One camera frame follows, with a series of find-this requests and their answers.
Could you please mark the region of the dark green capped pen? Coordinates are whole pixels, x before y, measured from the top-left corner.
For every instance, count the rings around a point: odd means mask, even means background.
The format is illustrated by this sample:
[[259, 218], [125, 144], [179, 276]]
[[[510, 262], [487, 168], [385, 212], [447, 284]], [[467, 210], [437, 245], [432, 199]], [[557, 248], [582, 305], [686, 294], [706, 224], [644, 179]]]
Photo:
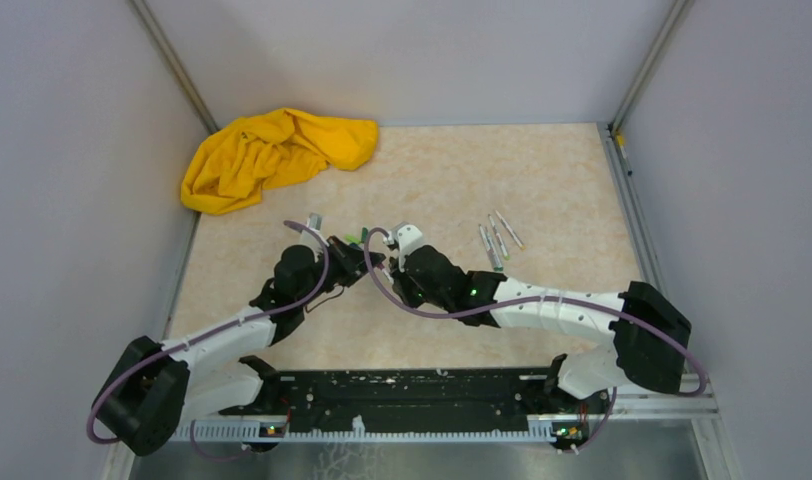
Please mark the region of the dark green capped pen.
[[483, 244], [484, 244], [484, 247], [485, 247], [485, 250], [486, 250], [486, 254], [487, 254], [487, 257], [488, 257], [489, 262], [491, 264], [492, 270], [494, 272], [502, 272], [503, 271], [502, 261], [501, 261], [499, 255], [498, 255], [498, 253], [495, 250], [493, 241], [492, 241], [490, 235], [488, 234], [487, 229], [485, 228], [484, 225], [479, 224], [478, 225], [478, 231], [479, 231], [480, 237], [481, 237], [481, 239], [483, 241]]

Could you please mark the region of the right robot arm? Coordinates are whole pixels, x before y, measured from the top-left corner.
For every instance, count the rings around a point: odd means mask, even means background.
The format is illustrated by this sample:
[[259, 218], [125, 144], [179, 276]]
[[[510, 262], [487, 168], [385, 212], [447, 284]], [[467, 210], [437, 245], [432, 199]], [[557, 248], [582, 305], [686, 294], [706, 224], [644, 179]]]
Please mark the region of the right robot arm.
[[409, 308], [428, 304], [468, 326], [538, 329], [595, 343], [554, 360], [545, 398], [558, 412], [628, 384], [680, 392], [691, 323], [648, 283], [632, 281], [622, 292], [562, 291], [498, 272], [465, 272], [429, 245], [390, 258], [389, 268], [393, 290]]

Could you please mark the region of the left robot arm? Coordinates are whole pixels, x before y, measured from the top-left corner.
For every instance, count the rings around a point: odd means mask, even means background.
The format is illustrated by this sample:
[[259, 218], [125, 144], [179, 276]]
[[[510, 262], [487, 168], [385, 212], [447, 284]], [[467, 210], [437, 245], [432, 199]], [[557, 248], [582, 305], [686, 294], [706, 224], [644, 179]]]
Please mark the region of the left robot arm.
[[362, 250], [331, 236], [286, 248], [259, 295], [223, 323], [181, 339], [131, 341], [96, 396], [86, 430], [138, 456], [163, 446], [183, 423], [234, 407], [274, 411], [282, 388], [250, 356], [285, 340], [303, 323], [307, 305], [367, 272]]

